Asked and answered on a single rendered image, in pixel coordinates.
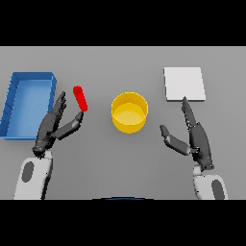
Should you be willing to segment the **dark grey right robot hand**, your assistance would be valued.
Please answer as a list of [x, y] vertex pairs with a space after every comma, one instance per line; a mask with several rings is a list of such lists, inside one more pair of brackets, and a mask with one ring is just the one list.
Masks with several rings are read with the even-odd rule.
[[193, 160], [201, 166], [202, 171], [212, 170], [214, 165], [208, 136], [201, 123], [196, 121], [186, 97], [182, 101], [182, 112], [188, 130], [189, 143], [174, 137], [164, 125], [160, 125], [160, 132], [165, 145], [183, 156], [191, 155]]

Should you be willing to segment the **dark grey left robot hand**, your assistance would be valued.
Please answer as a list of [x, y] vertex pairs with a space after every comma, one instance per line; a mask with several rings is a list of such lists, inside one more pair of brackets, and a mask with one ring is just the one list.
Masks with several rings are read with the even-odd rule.
[[45, 156], [45, 152], [53, 147], [56, 140], [62, 140], [80, 129], [84, 117], [82, 111], [77, 113], [64, 126], [59, 126], [65, 108], [66, 99], [65, 92], [63, 91], [57, 99], [54, 108], [46, 113], [39, 125], [37, 140], [32, 148], [37, 158], [42, 159]]

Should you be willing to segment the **red beaker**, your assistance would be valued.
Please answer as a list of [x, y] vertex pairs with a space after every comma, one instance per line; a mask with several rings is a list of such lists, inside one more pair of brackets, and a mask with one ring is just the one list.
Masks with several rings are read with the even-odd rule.
[[81, 111], [87, 111], [87, 102], [83, 92], [83, 89], [80, 86], [73, 87], [73, 94], [79, 105]]

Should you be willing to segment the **pale square scale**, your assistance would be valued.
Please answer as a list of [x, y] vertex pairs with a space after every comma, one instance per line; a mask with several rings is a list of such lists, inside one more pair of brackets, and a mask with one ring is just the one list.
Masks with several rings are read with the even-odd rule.
[[163, 69], [166, 100], [203, 102], [206, 93], [200, 67], [165, 67]]

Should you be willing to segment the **yellow bowl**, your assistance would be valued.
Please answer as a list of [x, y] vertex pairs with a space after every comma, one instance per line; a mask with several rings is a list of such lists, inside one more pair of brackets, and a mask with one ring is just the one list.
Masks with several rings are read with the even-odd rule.
[[114, 127], [127, 135], [140, 131], [148, 116], [148, 103], [136, 92], [123, 92], [111, 103], [111, 121]]

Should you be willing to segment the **blue tray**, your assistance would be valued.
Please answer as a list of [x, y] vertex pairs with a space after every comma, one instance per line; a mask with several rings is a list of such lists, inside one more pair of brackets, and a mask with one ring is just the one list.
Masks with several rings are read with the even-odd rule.
[[36, 140], [39, 124], [53, 109], [53, 72], [13, 72], [0, 118], [0, 138]]

